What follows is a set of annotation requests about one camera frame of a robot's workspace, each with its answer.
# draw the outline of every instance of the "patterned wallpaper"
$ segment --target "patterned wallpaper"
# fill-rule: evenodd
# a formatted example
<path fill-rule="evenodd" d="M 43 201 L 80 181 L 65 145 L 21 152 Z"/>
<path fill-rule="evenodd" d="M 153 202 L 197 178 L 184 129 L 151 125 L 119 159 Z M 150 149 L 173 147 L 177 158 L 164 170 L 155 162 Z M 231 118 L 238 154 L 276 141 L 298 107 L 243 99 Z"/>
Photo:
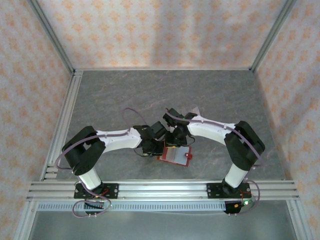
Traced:
<path fill-rule="evenodd" d="M 0 239 L 12 239 L 70 79 L 26 0 L 0 2 Z"/>
<path fill-rule="evenodd" d="M 285 0 L 39 0 L 75 68 L 249 68 Z"/>
<path fill-rule="evenodd" d="M 320 4 L 297 1 L 257 76 L 286 175 L 320 239 Z"/>

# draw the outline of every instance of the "black mounting plate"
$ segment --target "black mounting plate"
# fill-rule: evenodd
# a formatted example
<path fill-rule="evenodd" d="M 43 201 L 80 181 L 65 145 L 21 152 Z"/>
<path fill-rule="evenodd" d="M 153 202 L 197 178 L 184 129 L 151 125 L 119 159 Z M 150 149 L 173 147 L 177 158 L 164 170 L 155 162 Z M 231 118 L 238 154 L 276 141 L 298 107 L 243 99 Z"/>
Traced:
<path fill-rule="evenodd" d="M 242 182 L 234 194 L 226 194 L 223 191 L 222 187 L 223 187 L 223 184 L 221 182 L 207 183 L 206 193 L 207 193 L 208 199 L 241 199 L 242 197 L 244 199 L 251 198 L 251 194 L 250 194 L 251 190 L 250 190 L 249 183 Z"/>
<path fill-rule="evenodd" d="M 108 199 L 117 199 L 119 193 L 119 184 L 118 183 L 103 183 L 102 186 L 99 186 L 101 192 L 97 194 L 102 195 Z M 95 196 L 88 193 L 84 186 L 80 182 L 75 185 L 74 196 L 75 199 L 92 199 Z"/>

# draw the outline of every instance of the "gray marble floor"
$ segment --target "gray marble floor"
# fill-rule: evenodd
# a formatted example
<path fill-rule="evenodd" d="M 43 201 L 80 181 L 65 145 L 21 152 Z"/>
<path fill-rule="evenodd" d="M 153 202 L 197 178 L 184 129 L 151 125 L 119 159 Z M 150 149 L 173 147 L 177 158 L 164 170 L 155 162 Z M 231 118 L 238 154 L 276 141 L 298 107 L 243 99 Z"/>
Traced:
<path fill-rule="evenodd" d="M 223 123 L 248 122 L 266 146 L 264 167 L 253 171 L 252 179 L 282 179 L 273 142 L 255 77 L 245 70 L 125 70 L 85 71 L 77 95 L 67 140 L 83 127 L 115 131 L 127 128 L 122 110 L 138 110 L 149 125 L 162 120 L 165 108 L 182 113 L 198 106 L 203 117 Z M 132 125 L 143 124 L 127 112 Z M 127 179 L 212 179 L 225 177 L 232 162 L 225 146 L 203 137 L 192 145 L 189 167 L 140 157 L 132 149 L 103 154 L 96 164 L 102 180 Z M 74 179 L 59 171 L 58 179 Z"/>

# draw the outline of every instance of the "orange floral wall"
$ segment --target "orange floral wall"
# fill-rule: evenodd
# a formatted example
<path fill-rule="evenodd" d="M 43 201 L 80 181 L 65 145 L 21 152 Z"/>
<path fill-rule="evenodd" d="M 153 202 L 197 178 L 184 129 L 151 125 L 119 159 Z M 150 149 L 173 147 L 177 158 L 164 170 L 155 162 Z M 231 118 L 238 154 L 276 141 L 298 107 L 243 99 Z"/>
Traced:
<path fill-rule="evenodd" d="M 257 77 L 288 177 L 320 239 L 320 3 L 297 1 Z"/>
<path fill-rule="evenodd" d="M 0 2 L 0 239 L 38 180 L 70 75 L 26 0 Z"/>
<path fill-rule="evenodd" d="M 39 0 L 75 68 L 249 68 L 285 0 Z"/>

